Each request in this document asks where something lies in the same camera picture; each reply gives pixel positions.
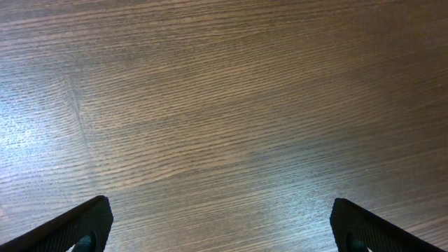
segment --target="dark wood surface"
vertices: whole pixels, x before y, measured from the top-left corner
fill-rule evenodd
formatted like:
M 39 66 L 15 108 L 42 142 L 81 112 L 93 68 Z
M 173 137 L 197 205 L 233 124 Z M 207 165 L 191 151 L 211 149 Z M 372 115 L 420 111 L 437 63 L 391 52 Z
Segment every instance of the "dark wood surface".
M 348 198 L 448 250 L 448 2 L 0 2 L 0 243 L 336 251 Z

